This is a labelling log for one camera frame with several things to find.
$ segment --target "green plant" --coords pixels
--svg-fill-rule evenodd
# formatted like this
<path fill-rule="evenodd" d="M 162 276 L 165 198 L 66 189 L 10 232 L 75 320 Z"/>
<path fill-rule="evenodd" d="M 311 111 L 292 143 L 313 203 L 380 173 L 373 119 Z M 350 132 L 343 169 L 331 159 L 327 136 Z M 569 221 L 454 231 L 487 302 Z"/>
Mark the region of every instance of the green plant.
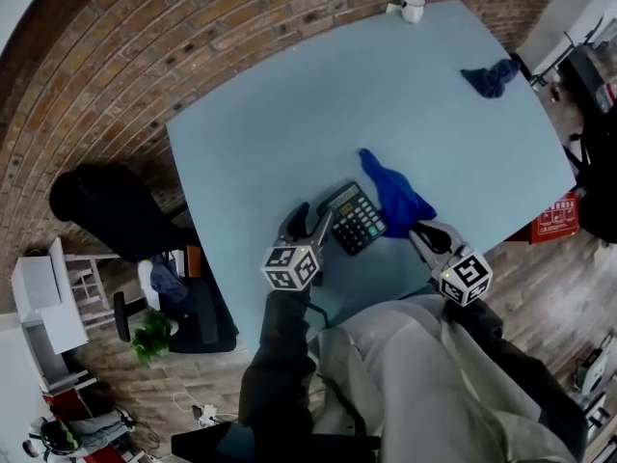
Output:
<path fill-rule="evenodd" d="M 161 312 L 148 310 L 146 317 L 135 331 L 131 347 L 145 366 L 167 353 L 170 349 L 172 324 Z"/>

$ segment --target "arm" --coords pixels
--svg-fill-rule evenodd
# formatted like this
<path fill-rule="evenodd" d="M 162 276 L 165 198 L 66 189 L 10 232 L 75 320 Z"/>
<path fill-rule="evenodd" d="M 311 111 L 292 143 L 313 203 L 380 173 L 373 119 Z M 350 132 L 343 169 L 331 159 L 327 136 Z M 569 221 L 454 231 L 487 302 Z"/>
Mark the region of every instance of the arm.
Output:
<path fill-rule="evenodd" d="M 302 436 L 312 431 L 308 385 L 315 371 L 309 358 L 304 292 L 268 295 L 259 349 L 242 379 L 239 421 L 259 433 L 276 430 Z"/>
<path fill-rule="evenodd" d="M 463 326 L 480 348 L 542 408 L 540 423 L 559 437 L 581 461 L 587 444 L 587 420 L 546 366 L 503 339 L 503 322 L 482 300 L 466 307 L 448 300 L 450 320 Z"/>

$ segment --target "person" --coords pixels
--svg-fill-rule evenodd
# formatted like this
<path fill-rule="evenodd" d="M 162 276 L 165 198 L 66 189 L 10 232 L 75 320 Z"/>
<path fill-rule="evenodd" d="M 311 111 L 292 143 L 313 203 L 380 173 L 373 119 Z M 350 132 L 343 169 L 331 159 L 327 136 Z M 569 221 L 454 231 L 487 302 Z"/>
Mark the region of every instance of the person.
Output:
<path fill-rule="evenodd" d="M 49 421 L 41 417 L 30 424 L 30 438 L 22 447 L 30 457 L 42 456 L 48 463 L 64 463 L 105 448 L 121 435 L 135 430 L 135 424 L 119 407 L 82 421 Z"/>
<path fill-rule="evenodd" d="M 209 452 L 220 461 L 582 460 L 582 411 L 541 361 L 503 338 L 480 299 L 463 308 L 432 290 L 381 303 L 323 331 L 310 350 L 309 300 L 307 291 L 268 296 L 242 380 L 247 430 L 176 435 L 173 454 L 194 463 Z M 311 356 L 326 386 L 316 416 Z"/>

